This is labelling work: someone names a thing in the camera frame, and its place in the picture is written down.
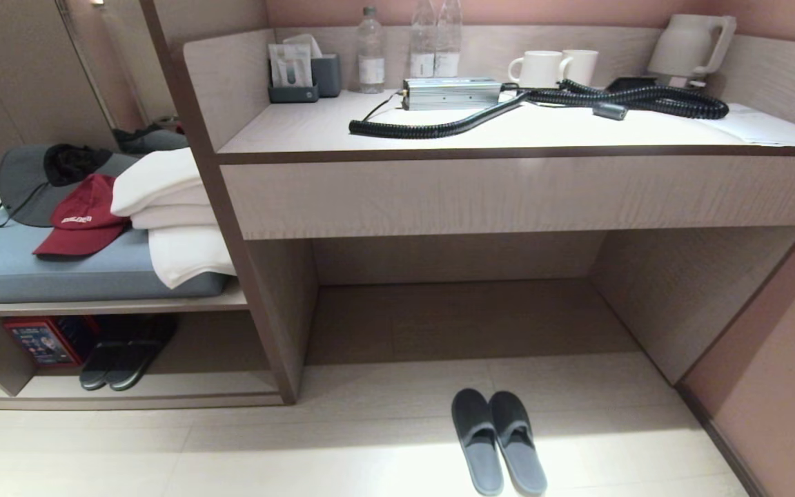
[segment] blue cushion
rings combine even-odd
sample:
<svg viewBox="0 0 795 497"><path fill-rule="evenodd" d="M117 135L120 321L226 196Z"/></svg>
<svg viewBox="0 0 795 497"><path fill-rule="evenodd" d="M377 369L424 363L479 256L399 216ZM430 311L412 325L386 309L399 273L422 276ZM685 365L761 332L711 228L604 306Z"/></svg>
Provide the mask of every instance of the blue cushion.
<svg viewBox="0 0 795 497"><path fill-rule="evenodd" d="M0 303L213 296L228 280L203 273L168 289L152 269L146 230L130 229L90 257L43 260L32 251L50 231L13 221L0 228Z"/></svg>

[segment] red baseball cap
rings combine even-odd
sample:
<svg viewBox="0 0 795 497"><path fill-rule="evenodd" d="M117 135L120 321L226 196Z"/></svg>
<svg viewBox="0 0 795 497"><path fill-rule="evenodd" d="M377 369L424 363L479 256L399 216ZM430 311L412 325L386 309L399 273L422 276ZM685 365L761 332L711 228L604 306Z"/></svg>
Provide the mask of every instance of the red baseball cap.
<svg viewBox="0 0 795 497"><path fill-rule="evenodd" d="M91 255L119 238L130 218L110 212L115 182L115 178L102 174L85 178L54 209L54 230L32 254Z"/></svg>

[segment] white towel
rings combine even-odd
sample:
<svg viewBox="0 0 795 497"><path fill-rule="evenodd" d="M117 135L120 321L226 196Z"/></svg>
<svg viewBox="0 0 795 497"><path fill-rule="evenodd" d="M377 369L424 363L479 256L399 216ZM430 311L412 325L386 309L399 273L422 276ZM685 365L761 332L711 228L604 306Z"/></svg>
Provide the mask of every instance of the white towel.
<svg viewBox="0 0 795 497"><path fill-rule="evenodd" d="M217 218L209 205L149 206L130 216L133 227L151 230L171 226L216 226Z"/></svg>
<svg viewBox="0 0 795 497"><path fill-rule="evenodd" d="M149 230L152 267L168 289L186 283L202 273L236 276L217 226L176 226Z"/></svg>
<svg viewBox="0 0 795 497"><path fill-rule="evenodd" d="M152 152L116 179L112 190L112 213L127 217L163 195L202 183L190 148Z"/></svg>
<svg viewBox="0 0 795 497"><path fill-rule="evenodd" d="M210 205L210 200L208 192L204 191L204 186L198 185L189 186L189 188L173 194L162 195L149 202L146 207L157 205Z"/></svg>

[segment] silver device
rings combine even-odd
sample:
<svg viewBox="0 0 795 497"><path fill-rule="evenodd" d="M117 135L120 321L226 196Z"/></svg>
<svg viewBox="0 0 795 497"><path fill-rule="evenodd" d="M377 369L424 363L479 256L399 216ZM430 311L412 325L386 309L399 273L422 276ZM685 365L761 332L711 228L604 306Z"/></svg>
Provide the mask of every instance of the silver device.
<svg viewBox="0 0 795 497"><path fill-rule="evenodd" d="M499 103L502 83L490 78L404 79L404 110L483 109Z"/></svg>

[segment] coiled cable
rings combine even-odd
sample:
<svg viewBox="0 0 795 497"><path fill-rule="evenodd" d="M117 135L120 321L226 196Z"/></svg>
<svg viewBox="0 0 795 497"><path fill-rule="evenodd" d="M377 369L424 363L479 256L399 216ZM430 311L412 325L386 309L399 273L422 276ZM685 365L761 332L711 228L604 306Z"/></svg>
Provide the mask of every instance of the coiled cable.
<svg viewBox="0 0 795 497"><path fill-rule="evenodd" d="M684 88L652 86L609 93L570 79L561 81L560 89L530 90L529 101L571 107L618 104L628 109L653 110L689 119L722 119L729 113L729 106L723 101Z"/></svg>
<svg viewBox="0 0 795 497"><path fill-rule="evenodd" d="M516 85L504 85L504 89L515 89ZM476 126L501 116L509 110L520 107L524 101L536 104L557 104L567 107L594 107L597 104L618 104L635 110L652 110L656 113L688 117L689 119L722 119L729 113L729 106L723 101L682 88L652 86L632 88L629 90L609 93L600 89L580 85L564 79L560 89L516 88L517 97L503 101L488 109L481 110L466 119L439 125L395 125L373 123L369 119L376 110L387 104L388 100L379 104L367 114L363 120L353 120L348 129L353 135L373 136L376 138L397 139L432 139L445 136L460 135Z"/></svg>
<svg viewBox="0 0 795 497"><path fill-rule="evenodd" d="M370 113L362 121L353 120L350 122L348 130L354 135L375 136L376 138L430 139L460 135L460 133L482 125L493 119L493 117L501 116L509 110L517 109L524 100L527 100L528 95L526 92L520 93L517 97L511 98L511 100L503 101L501 104L488 107L479 113L466 117L466 119L451 123L425 126L371 123L367 120L372 115Z"/></svg>

